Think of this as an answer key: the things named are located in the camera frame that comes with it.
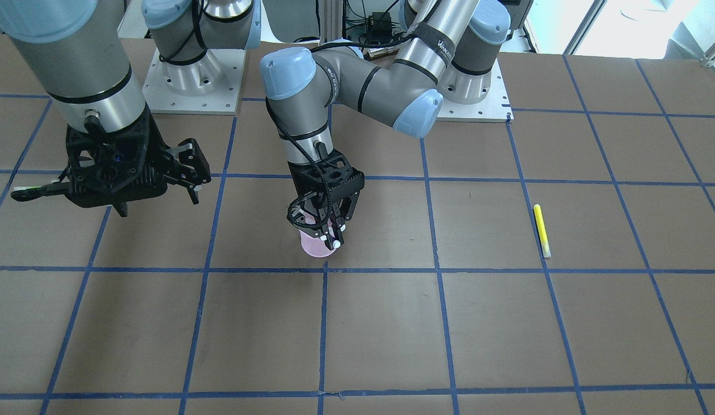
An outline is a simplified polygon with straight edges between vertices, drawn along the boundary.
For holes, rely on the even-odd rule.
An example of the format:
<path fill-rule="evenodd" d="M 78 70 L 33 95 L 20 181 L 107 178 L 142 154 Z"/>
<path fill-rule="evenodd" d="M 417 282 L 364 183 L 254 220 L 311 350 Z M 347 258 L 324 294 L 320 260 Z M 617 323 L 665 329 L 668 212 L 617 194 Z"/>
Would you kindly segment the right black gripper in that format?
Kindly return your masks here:
<path fill-rule="evenodd" d="M 82 208 L 111 205 L 126 218 L 128 202 L 159 197 L 169 183 L 185 187 L 191 202 L 199 204 L 198 192 L 211 173 L 194 138 L 169 148 L 149 107 L 117 131 L 107 131 L 94 116 L 86 126 L 90 132 L 66 128 L 67 165 L 55 182 L 65 184 L 67 192 L 57 196 Z"/>

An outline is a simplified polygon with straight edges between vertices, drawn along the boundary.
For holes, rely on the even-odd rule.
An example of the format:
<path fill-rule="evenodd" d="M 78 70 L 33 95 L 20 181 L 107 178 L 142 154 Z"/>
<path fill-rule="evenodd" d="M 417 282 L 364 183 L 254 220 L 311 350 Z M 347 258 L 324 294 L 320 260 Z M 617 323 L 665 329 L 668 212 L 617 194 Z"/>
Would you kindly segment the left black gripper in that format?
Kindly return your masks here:
<path fill-rule="evenodd" d="M 289 205 L 287 220 L 328 246 L 328 222 L 332 220 L 343 234 L 365 186 L 365 174 L 352 167 L 338 150 L 314 164 L 289 162 L 288 166 L 298 197 Z"/>

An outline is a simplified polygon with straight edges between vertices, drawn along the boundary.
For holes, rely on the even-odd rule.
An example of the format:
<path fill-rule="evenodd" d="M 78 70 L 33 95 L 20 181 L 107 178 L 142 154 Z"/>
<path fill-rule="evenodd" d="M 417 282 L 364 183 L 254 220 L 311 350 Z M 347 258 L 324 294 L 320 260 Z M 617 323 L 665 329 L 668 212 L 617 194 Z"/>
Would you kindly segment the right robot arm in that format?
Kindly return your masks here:
<path fill-rule="evenodd" d="M 236 113 L 246 50 L 262 40 L 260 1 L 144 1 L 157 48 L 141 86 L 110 1 L 0 1 L 0 29 L 67 121 L 64 171 L 50 184 L 15 187 L 13 200 L 63 196 L 112 206 L 184 187 L 191 202 L 211 181 L 198 142 L 164 142 L 155 113 Z"/>

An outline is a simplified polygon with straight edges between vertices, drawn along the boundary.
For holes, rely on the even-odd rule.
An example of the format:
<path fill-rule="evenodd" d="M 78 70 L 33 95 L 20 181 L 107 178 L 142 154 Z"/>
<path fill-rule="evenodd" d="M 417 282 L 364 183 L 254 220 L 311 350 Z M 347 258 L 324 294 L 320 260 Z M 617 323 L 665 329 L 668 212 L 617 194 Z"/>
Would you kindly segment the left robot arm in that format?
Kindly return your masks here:
<path fill-rule="evenodd" d="M 476 110 L 493 92 L 493 66 L 512 29 L 500 1 L 404 1 L 407 30 L 389 68 L 360 45 L 332 40 L 260 61 L 268 115 L 283 142 L 297 198 L 286 218 L 302 249 L 323 258 L 343 245 L 365 185 L 333 146 L 328 110 L 342 103 L 402 134 L 425 137 L 442 105 Z"/>

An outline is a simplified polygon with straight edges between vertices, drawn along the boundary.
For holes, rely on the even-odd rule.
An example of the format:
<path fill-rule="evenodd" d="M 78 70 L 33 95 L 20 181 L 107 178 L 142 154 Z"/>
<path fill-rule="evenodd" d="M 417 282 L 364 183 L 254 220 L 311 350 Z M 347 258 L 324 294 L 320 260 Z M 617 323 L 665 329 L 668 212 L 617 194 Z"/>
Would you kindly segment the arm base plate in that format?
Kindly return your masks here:
<path fill-rule="evenodd" d="M 236 115 L 247 53 L 208 50 L 188 66 L 163 63 L 155 52 L 143 84 L 154 114 Z"/>
<path fill-rule="evenodd" d="M 438 90 L 444 97 L 439 121 L 505 123 L 515 118 L 498 61 L 481 76 L 451 66 L 442 74 Z"/>

